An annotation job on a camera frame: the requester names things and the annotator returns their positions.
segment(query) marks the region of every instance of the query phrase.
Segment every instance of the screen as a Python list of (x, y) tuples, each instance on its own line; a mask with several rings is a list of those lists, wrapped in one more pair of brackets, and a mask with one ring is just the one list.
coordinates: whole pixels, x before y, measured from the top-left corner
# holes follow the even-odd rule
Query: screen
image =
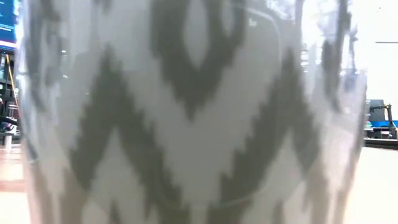
[(0, 0), (0, 50), (14, 51), (21, 0)]

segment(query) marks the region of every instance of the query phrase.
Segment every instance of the floor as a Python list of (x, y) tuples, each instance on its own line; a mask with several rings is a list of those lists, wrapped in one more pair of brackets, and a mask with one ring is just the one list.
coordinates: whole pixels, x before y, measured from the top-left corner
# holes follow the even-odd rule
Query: floor
[[(398, 151), (364, 148), (348, 200), (346, 224), (398, 223)], [(0, 149), (0, 223), (30, 224), (21, 154)]]

